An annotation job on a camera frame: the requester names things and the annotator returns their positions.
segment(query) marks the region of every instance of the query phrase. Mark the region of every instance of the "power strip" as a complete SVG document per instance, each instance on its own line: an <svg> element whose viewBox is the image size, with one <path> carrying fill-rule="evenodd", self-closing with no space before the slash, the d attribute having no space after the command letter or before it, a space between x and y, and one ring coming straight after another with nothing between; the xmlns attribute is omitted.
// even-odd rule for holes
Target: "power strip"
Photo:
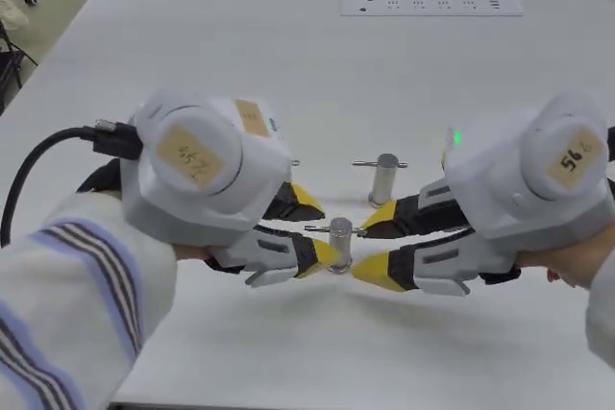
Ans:
<svg viewBox="0 0 615 410"><path fill-rule="evenodd" d="M342 0L342 16L523 16L520 0Z"/></svg>

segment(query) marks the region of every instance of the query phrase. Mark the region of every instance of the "white sleeve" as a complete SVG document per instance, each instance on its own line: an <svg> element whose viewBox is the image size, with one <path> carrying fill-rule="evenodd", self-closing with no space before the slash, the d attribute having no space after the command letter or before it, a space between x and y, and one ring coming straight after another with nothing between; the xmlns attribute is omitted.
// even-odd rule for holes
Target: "white sleeve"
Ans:
<svg viewBox="0 0 615 410"><path fill-rule="evenodd" d="M585 332L589 349L615 369L615 250L592 281Z"/></svg>
<svg viewBox="0 0 615 410"><path fill-rule="evenodd" d="M107 408L168 313L171 246L131 228L121 203L70 197L0 251L0 408Z"/></svg>

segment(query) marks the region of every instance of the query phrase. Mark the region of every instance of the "handwritten label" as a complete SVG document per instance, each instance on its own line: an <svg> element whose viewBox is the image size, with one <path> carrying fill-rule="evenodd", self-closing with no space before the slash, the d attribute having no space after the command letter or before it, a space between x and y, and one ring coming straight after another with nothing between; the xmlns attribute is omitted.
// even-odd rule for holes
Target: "handwritten label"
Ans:
<svg viewBox="0 0 615 410"><path fill-rule="evenodd" d="M257 134L258 136L269 137L269 131L262 118L260 108L256 103L245 100L234 100L234 103L237 106L237 110L243 122L243 128L246 132Z"/></svg>
<svg viewBox="0 0 615 410"><path fill-rule="evenodd" d="M603 149L603 142L594 132L585 127L578 129L566 148L555 158L547 174L566 189L572 189L603 153Z"/></svg>
<svg viewBox="0 0 615 410"><path fill-rule="evenodd" d="M188 130L174 125L156 147L156 154L199 189L224 168L224 162Z"/></svg>

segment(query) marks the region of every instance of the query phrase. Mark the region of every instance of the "table surface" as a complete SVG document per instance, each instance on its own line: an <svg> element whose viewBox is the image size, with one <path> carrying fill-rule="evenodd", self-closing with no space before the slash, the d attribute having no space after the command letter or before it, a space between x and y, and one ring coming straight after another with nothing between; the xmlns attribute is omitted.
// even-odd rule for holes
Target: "table surface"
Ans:
<svg viewBox="0 0 615 410"><path fill-rule="evenodd" d="M373 171L350 162L394 153L410 164L395 195L415 193L439 177L455 117L541 107L578 87L615 122L615 0L522 1L520 18L352 18L339 16L339 0L89 0L0 119L2 196L45 135L124 120L161 86L270 100L301 160L295 180L330 217L357 224L373 211ZM77 142L45 156L15 235L104 161ZM355 259L400 244L356 242ZM548 285L541 271L472 289L466 299L392 294L324 273L251 290L241 277L183 263L176 303L116 398L276 409L612 408L612 371L585 346L583 291Z"/></svg>

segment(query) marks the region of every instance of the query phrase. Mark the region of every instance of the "metal rod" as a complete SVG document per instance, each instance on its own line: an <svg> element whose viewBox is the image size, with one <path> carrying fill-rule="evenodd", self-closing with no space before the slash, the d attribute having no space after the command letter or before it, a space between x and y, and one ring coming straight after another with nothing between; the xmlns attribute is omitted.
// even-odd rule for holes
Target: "metal rod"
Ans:
<svg viewBox="0 0 615 410"><path fill-rule="evenodd" d="M368 200L371 206L380 208L392 199L395 174L400 162L392 154L381 154L377 164L374 184Z"/></svg>
<svg viewBox="0 0 615 410"><path fill-rule="evenodd" d="M378 167L377 162L366 162L363 160L353 161L353 167Z"/></svg>
<svg viewBox="0 0 615 410"><path fill-rule="evenodd" d="M353 258L350 254L350 244L353 237L353 223L346 218L333 218L330 224L329 245L339 252L337 262L329 271L344 274L350 271Z"/></svg>
<svg viewBox="0 0 615 410"><path fill-rule="evenodd" d="M362 235L365 229L353 228L353 223L347 218L333 218L328 226L304 226L310 232L328 232L329 245L339 252L339 257L329 271L335 274L344 274L350 271L353 265L351 257L351 241L353 234Z"/></svg>
<svg viewBox="0 0 615 410"><path fill-rule="evenodd" d="M308 232L329 232L329 227L328 226L304 226L304 230L308 231Z"/></svg>

